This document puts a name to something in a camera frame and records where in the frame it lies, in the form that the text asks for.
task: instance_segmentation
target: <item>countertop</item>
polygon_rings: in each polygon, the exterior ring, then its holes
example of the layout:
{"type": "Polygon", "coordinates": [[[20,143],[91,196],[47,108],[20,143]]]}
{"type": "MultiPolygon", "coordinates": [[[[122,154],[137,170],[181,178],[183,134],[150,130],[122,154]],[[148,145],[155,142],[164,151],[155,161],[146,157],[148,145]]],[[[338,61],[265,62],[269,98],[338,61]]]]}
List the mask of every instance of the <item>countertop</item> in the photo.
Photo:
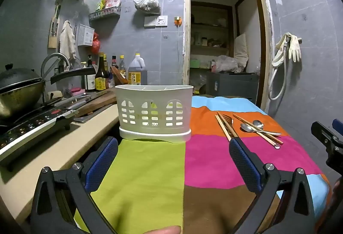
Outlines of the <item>countertop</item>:
{"type": "Polygon", "coordinates": [[[12,172],[0,167],[0,195],[18,223],[31,213],[33,194],[43,167],[66,169],[119,121],[113,105],[84,124],[71,123],[23,155],[12,172]]]}

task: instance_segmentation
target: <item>human hand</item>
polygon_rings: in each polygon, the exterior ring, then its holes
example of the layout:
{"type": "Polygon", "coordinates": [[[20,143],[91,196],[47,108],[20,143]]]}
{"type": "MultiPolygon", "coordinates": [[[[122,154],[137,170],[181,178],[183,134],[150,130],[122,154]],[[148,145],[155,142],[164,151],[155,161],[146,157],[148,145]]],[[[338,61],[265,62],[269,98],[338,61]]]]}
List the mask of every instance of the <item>human hand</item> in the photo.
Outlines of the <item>human hand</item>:
{"type": "Polygon", "coordinates": [[[161,229],[150,230],[144,234],[181,234],[181,227],[178,225],[173,225],[161,229]]]}

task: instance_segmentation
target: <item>plastic jug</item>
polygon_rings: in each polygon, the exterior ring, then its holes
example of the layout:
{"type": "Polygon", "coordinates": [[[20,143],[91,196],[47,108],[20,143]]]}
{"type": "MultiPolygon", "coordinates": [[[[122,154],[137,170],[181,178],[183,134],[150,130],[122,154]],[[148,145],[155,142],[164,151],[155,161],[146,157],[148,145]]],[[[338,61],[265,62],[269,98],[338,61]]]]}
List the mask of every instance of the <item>plastic jug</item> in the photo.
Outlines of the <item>plastic jug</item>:
{"type": "Polygon", "coordinates": [[[139,53],[136,53],[135,58],[131,62],[129,69],[129,84],[132,85],[148,85],[148,72],[145,69],[145,63],[139,53]]]}

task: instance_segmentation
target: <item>door frame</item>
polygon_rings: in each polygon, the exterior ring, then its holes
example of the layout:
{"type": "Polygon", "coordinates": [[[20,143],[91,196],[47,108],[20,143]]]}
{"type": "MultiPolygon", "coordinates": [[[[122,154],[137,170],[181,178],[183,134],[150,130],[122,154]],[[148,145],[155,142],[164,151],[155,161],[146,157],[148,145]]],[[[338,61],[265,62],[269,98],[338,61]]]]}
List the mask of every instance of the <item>door frame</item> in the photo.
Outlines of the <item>door frame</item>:
{"type": "MultiPolygon", "coordinates": [[[[262,110],[269,107],[268,81],[271,71],[271,54],[274,47],[273,20],[269,0],[256,0],[260,20],[261,35],[261,67],[256,105],[262,110]]],[[[183,64],[182,84],[189,83],[189,58],[191,39],[191,0],[184,0],[184,39],[183,39],[183,64]]]]}

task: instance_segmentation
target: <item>white shower hose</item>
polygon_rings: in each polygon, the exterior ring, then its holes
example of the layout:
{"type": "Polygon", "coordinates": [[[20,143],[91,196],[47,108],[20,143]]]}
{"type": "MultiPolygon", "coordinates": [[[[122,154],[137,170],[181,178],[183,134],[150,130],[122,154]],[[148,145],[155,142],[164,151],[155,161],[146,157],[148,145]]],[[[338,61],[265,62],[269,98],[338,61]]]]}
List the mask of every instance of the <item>white shower hose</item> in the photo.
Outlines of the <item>white shower hose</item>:
{"type": "Polygon", "coordinates": [[[277,100],[278,98],[280,98],[280,96],[282,95],[283,90],[285,89],[285,86],[286,86],[286,76],[287,76],[287,73],[286,73],[286,71],[287,71],[287,68],[286,68],[286,48],[287,48],[287,46],[285,45],[285,46],[283,47],[283,59],[284,59],[284,61],[283,61],[283,67],[284,67],[283,84],[282,84],[282,88],[281,88],[281,90],[280,90],[280,93],[279,93],[276,97],[274,97],[274,98],[272,97],[273,80],[274,80],[274,77],[275,77],[275,75],[276,75],[276,73],[277,73],[277,69],[278,69],[279,67],[277,67],[276,69],[274,69],[272,78],[270,79],[270,82],[269,82],[268,98],[269,98],[271,101],[275,101],[275,100],[277,100]]]}

